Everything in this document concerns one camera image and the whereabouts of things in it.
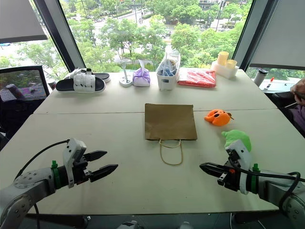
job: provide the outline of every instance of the person's hand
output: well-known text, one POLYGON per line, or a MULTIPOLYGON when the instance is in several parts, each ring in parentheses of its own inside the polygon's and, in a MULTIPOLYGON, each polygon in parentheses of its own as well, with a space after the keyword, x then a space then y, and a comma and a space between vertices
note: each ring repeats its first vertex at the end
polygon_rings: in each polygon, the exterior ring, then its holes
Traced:
POLYGON ((295 92, 299 92, 302 94, 305 94, 305 78, 301 79, 299 82, 297 82, 295 85, 293 85, 290 88, 290 92, 295 95, 295 101, 302 105, 305 106, 305 99, 300 98, 295 92))

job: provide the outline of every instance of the black office chair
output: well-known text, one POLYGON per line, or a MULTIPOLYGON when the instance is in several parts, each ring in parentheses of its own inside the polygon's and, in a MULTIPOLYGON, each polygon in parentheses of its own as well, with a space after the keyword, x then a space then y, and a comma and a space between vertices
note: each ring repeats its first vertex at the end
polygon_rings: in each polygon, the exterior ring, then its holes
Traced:
POLYGON ((0 127, 11 139, 49 95, 42 66, 0 69, 0 127))
POLYGON ((291 92, 278 92, 272 94, 272 101, 278 108, 294 108, 295 96, 291 92))
POLYGON ((298 125, 298 123, 294 122, 293 114, 289 111, 289 109, 293 109, 297 106, 295 96, 291 92, 279 92, 272 94, 271 100, 305 138, 305 131, 298 125))

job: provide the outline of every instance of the yellow cup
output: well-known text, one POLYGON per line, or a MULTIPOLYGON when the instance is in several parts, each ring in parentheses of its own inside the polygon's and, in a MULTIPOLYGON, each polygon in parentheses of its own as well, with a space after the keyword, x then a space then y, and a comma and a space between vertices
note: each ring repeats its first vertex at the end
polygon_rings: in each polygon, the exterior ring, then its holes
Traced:
POLYGON ((228 59, 229 53, 228 52, 219 52, 218 53, 218 58, 217 58, 217 63, 220 65, 225 65, 227 59, 228 59))
POLYGON ((234 69, 236 64, 237 64, 237 61, 235 61, 235 60, 227 60, 227 62, 225 63, 225 66, 227 68, 234 69))

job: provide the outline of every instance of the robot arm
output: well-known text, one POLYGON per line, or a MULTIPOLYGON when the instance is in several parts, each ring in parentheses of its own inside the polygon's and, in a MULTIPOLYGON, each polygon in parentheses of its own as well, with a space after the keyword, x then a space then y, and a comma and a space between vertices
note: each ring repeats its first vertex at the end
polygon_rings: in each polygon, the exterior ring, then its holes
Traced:
POLYGON ((13 184, 0 190, 0 229, 18 228, 30 208, 61 187, 73 187, 90 179, 91 182, 112 173, 118 165, 107 165, 97 171, 87 169, 88 162, 107 152, 84 154, 86 145, 71 138, 63 152, 64 166, 53 161, 51 168, 42 168, 17 177, 13 184))
POLYGON ((241 140, 233 142, 226 151, 229 160, 223 166, 203 163, 200 168, 207 174, 217 177, 217 182, 221 186, 234 191, 240 190, 243 194, 258 194, 259 198, 280 207, 296 229, 304 228, 305 186, 301 182, 295 183, 295 177, 288 174, 259 171, 255 165, 251 169, 251 156, 241 140), (288 190, 291 186, 295 188, 290 193, 288 190))

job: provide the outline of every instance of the black cable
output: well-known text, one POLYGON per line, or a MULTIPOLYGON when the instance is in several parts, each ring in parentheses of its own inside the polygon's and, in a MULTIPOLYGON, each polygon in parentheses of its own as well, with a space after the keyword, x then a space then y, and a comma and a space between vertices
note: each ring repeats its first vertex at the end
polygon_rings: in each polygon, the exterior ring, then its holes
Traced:
POLYGON ((292 185, 290 186, 290 188, 285 192, 285 194, 282 196, 280 202, 279 202, 279 208, 280 211, 287 216, 287 213, 284 211, 283 208, 283 204, 285 202, 285 200, 292 194, 292 192, 294 191, 295 187, 297 186, 297 184, 300 181, 301 178, 301 174, 299 172, 293 172, 293 173, 288 173, 289 175, 296 175, 294 182, 292 183, 292 185))
POLYGON ((279 202, 279 209, 282 212, 282 214, 284 214, 285 216, 287 215, 286 212, 283 209, 283 204, 285 202, 285 200, 292 194, 292 192, 294 191, 295 187, 297 186, 297 184, 300 181, 303 181, 305 179, 301 178, 301 174, 299 172, 292 172, 292 173, 288 173, 289 175, 296 175, 296 177, 290 177, 290 176, 284 176, 284 175, 276 175, 276 174, 268 174, 268 173, 259 173, 259 172, 253 172, 253 171, 248 171, 242 168, 239 168, 238 166, 235 165, 235 163, 232 161, 231 157, 229 157, 229 162, 231 163, 231 165, 234 167, 234 169, 236 169, 238 172, 242 172, 242 173, 246 173, 248 175, 252 175, 252 176, 258 176, 258 177, 272 177, 272 178, 281 178, 281 179, 289 179, 289 180, 294 180, 294 182, 292 183, 292 185, 290 186, 290 188, 285 192, 285 194, 282 196, 282 198, 280 199, 279 202))
MULTIPOLYGON (((68 140, 65 140, 65 141, 61 141, 61 142, 57 142, 57 143, 54 143, 48 147, 45 147, 43 150, 39 151, 34 157, 32 157, 25 165, 24 167, 22 167, 22 169, 19 171, 19 173, 17 174, 17 176, 15 177, 15 179, 17 177, 19 177, 23 171, 26 169, 26 167, 36 158, 38 157, 40 154, 42 154, 44 151, 46 151, 47 149, 50 149, 51 147, 53 146, 57 146, 57 145, 60 145, 60 144, 63 144, 63 143, 68 143, 69 142, 69 139, 68 140)), ((36 204, 34 204, 34 208, 35 208, 35 211, 36 211, 36 219, 37 219, 37 229, 40 229, 40 221, 39 221, 39 211, 38 211, 38 207, 36 204)))
POLYGON ((15 177, 15 179, 16 179, 17 177, 19 177, 19 176, 23 173, 23 171, 25 170, 25 168, 26 168, 26 167, 27 167, 36 157, 38 157, 40 154, 42 154, 44 151, 46 151, 47 149, 52 148, 53 146, 57 146, 57 145, 60 145, 60 144, 63 144, 63 143, 68 143, 68 142, 69 142, 69 140, 57 142, 57 143, 54 143, 54 144, 52 144, 52 145, 50 145, 50 146, 48 146, 48 147, 45 147, 43 150, 39 151, 34 157, 32 157, 32 158, 24 165, 24 167, 19 171, 19 173, 18 173, 17 176, 15 177))
MULTIPOLYGON (((229 161, 232 164, 232 166, 234 167, 234 169, 236 169, 238 172, 246 173, 248 175, 259 176, 259 177, 271 177, 271 178, 281 178, 281 179, 295 180, 295 177, 291 177, 291 176, 268 174, 268 173, 258 173, 258 172, 244 170, 242 168, 237 167, 230 157, 229 157, 229 161)), ((300 178, 299 181, 305 182, 305 179, 300 178)))
POLYGON ((34 204, 34 208, 35 208, 35 211, 36 211, 36 225, 37 225, 37 229, 40 229, 40 221, 39 221, 39 211, 38 211, 38 207, 36 204, 34 204))

